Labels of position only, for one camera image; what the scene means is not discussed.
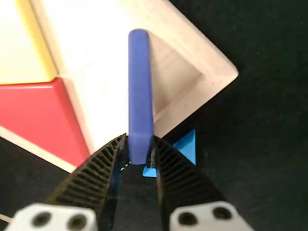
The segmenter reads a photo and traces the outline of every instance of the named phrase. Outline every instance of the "blue rectangular block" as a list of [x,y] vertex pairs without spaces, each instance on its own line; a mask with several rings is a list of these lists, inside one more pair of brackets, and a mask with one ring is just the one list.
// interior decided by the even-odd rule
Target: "blue rectangular block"
[[145,30],[128,36],[128,147],[132,164],[145,164],[153,132],[150,38]]

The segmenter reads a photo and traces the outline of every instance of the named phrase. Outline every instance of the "wooden tray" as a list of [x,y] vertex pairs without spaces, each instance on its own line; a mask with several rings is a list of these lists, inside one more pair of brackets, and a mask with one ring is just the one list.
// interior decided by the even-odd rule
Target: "wooden tray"
[[[130,30],[151,33],[157,136],[238,76],[228,58],[167,0],[33,0],[32,5],[91,153],[128,130]],[[17,145],[74,169],[27,142]]]

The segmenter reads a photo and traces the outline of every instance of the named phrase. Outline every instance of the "wooden edge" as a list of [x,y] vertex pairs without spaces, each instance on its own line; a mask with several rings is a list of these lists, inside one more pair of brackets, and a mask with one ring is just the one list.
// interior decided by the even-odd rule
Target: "wooden edge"
[[236,78],[233,63],[168,0],[119,0],[142,27],[150,30],[207,76]]
[[165,136],[189,116],[183,113],[183,111],[195,112],[228,86],[236,77],[229,77],[225,81],[213,81],[213,79],[215,77],[205,77],[201,74],[191,85],[177,95],[169,105],[160,111],[154,117],[155,135],[158,137]]
[[13,218],[0,214],[0,220],[4,220],[5,222],[11,223]]
[[17,134],[7,130],[6,128],[2,126],[0,126],[0,136],[25,150],[31,150],[31,152],[34,155],[38,156],[39,158],[43,160],[48,161],[49,163],[53,165],[56,165],[57,167],[63,169],[64,171],[71,173],[76,169],[76,167],[73,166],[72,164],[56,157],[55,155],[36,146],[35,144],[27,141],[26,139],[18,136]]

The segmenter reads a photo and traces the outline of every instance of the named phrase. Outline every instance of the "blue triangle block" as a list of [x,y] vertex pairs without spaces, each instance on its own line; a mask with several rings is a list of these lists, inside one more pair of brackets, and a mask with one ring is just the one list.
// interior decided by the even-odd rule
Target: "blue triangle block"
[[[187,159],[189,159],[194,165],[196,165],[196,132],[195,130],[190,131],[175,144],[173,144]],[[156,177],[155,168],[144,167],[144,177]]]

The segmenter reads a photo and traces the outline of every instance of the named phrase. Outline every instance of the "black surface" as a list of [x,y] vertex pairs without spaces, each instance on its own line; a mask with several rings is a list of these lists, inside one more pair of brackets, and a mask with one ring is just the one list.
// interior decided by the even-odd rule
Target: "black surface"
[[8,225],[7,222],[5,222],[4,220],[0,219],[0,230],[4,230],[7,225]]
[[[240,75],[167,138],[196,128],[200,167],[256,230],[307,230],[308,2],[172,2]],[[67,175],[3,140],[0,155],[0,213],[45,199]],[[156,182],[141,173],[123,176],[115,230],[159,230]]]

